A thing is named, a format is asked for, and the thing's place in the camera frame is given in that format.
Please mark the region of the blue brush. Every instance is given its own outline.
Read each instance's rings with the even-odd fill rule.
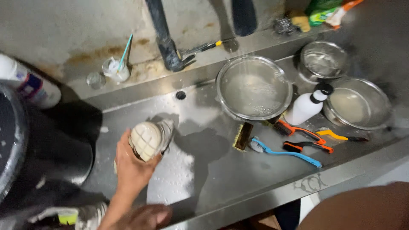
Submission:
[[[122,62],[124,61],[124,57],[125,57],[126,51],[128,50],[129,43],[130,43],[130,41],[131,41],[131,39],[132,39],[132,35],[133,35],[133,34],[131,34],[131,35],[129,36],[129,40],[128,40],[128,43],[126,44],[126,48],[125,48],[124,54],[122,55],[121,62],[119,63],[119,66],[118,66],[117,74],[119,73],[119,69],[120,69],[121,66],[122,66]]]
[[[301,158],[313,165],[315,165],[317,168],[321,168],[322,165],[319,161],[312,159],[309,156],[303,155],[301,153],[296,153],[296,152],[273,152],[269,147],[267,147],[265,144],[263,144],[261,141],[258,140],[258,137],[253,137],[250,141],[250,147],[259,153],[270,153],[270,154],[283,154],[283,155],[290,155],[290,156],[296,156],[298,158]]]

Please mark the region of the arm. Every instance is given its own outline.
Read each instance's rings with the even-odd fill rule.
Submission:
[[[139,160],[128,143],[130,129],[127,129],[117,144],[115,163],[117,164],[118,185],[108,210],[98,230],[109,229],[131,210],[133,201],[148,184],[156,165],[162,158],[158,154],[148,162]]]

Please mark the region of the white bottle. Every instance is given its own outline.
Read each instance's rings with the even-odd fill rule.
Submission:
[[[334,89],[330,85],[321,85],[314,93],[304,93],[295,101],[292,109],[284,115],[284,119],[291,125],[299,125],[318,114],[325,101]]]
[[[51,108],[61,99],[56,85],[4,54],[0,54],[0,83],[13,87],[25,100],[41,109]]]

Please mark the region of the white container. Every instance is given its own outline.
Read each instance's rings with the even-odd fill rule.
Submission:
[[[0,54],[0,82],[13,87],[41,109],[54,107],[61,99],[56,85],[4,54]]]
[[[119,63],[120,61],[115,60],[113,57],[106,60],[102,64],[103,74],[116,82],[126,81],[130,76],[129,69],[126,66],[126,63],[122,62],[121,68],[119,69],[119,72],[117,73]]]
[[[284,119],[291,125],[299,125],[318,114],[325,101],[334,89],[330,85],[323,85],[314,93],[304,93],[295,101],[293,107],[284,115]]]

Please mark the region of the stainless steel sink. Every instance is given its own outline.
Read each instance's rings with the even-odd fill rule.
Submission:
[[[408,155],[406,131],[403,134],[402,130],[396,129],[368,133],[335,127],[321,114],[303,127],[315,131],[327,126],[341,135],[369,135],[370,142],[341,142],[326,138],[328,145],[335,150],[330,155],[306,147],[303,153],[321,161],[321,169],[292,156],[272,156],[250,148],[245,152],[237,151],[232,144],[240,122],[224,114],[215,100],[216,88],[212,79],[223,64],[216,63],[144,83],[133,88],[132,92],[128,89],[91,99],[105,98],[105,104],[117,106],[105,108],[101,126],[93,127],[101,133],[96,142],[94,167],[82,188],[102,192],[111,198],[117,184],[113,160],[121,134],[125,128],[139,122],[164,118],[174,120],[174,138],[137,202],[173,206],[173,225],[166,229],[217,229]],[[281,59],[277,64],[289,79],[295,78],[294,57]],[[184,100],[175,96],[179,88],[187,95]],[[275,151],[282,151],[285,140],[308,140],[299,134],[283,137],[261,123],[253,125],[252,135],[258,136]]]

